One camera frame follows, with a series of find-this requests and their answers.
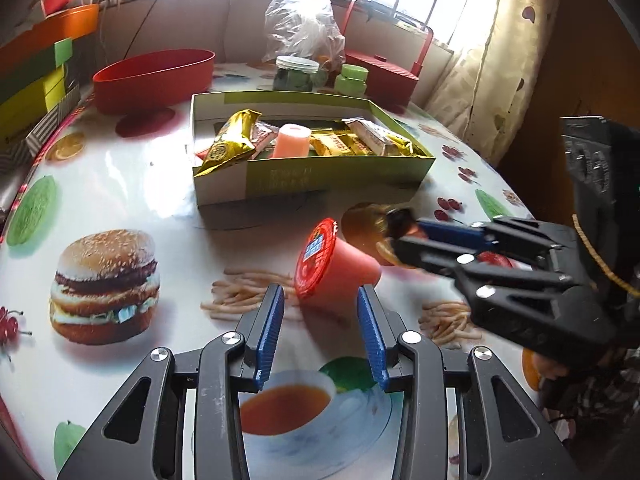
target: white lid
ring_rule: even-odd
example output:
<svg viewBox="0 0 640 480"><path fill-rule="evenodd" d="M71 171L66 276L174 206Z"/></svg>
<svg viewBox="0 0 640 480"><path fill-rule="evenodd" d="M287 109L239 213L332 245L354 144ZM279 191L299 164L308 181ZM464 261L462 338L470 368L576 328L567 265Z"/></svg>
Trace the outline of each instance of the white lid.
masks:
<svg viewBox="0 0 640 480"><path fill-rule="evenodd" d="M299 124L283 124L280 127L280 134L304 138L311 136L311 130Z"/></svg>
<svg viewBox="0 0 640 480"><path fill-rule="evenodd" d="M276 66L278 68L300 70L305 74L315 74L320 68L320 64L317 61L296 56L278 56L276 58Z"/></svg>

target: clear plastic bag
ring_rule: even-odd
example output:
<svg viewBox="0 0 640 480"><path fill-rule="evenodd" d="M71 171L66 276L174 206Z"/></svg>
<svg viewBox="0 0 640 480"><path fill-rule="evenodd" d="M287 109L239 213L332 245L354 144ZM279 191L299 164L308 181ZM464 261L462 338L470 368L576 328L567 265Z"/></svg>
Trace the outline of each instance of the clear plastic bag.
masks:
<svg viewBox="0 0 640 480"><path fill-rule="evenodd" d="M320 68L339 70L344 63L344 36L334 20L331 0L272 0L264 19L267 54L314 59Z"/></svg>

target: green box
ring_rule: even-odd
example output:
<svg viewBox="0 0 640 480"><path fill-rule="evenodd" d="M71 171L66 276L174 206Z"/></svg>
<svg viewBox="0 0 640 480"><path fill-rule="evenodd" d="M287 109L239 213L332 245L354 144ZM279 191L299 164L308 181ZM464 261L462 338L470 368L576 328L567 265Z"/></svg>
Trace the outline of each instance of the green box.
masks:
<svg viewBox="0 0 640 480"><path fill-rule="evenodd" d="M319 189L364 187L371 184L419 183L435 160L415 137L381 108L366 99L310 92L239 91L196 94L191 99L194 152L213 142L214 125L250 108L260 120L341 120L362 116L411 139L425 157L309 156L266 158L238 162L193 178L199 205L259 196ZM193 173L202 161L194 155Z"/></svg>
<svg viewBox="0 0 640 480"><path fill-rule="evenodd" d="M73 54L71 38L57 41L0 77L0 104L41 77L50 74Z"/></svg>

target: green bottle cap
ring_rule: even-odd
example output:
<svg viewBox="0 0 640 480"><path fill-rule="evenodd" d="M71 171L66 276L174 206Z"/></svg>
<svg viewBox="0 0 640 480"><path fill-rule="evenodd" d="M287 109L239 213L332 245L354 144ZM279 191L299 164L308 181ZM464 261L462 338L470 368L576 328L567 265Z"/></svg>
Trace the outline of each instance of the green bottle cap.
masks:
<svg viewBox="0 0 640 480"><path fill-rule="evenodd" d="M367 70L362 66L344 64L342 66L341 73L344 77L348 77L349 79L355 79L357 81L366 81L367 75L369 75L369 70Z"/></svg>

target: open box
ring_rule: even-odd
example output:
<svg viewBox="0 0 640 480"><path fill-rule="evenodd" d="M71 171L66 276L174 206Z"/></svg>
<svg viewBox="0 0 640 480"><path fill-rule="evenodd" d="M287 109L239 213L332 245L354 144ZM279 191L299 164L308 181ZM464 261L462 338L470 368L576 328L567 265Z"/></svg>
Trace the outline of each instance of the open box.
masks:
<svg viewBox="0 0 640 480"><path fill-rule="evenodd" d="M308 156L238 162L194 177L199 205L259 196L370 184L421 182L435 160L381 108L366 99L308 92L239 91L195 94L191 99L194 152L206 150L234 113L250 108L267 123L333 121L362 116L412 140L427 156ZM193 156L193 172L202 161Z"/></svg>

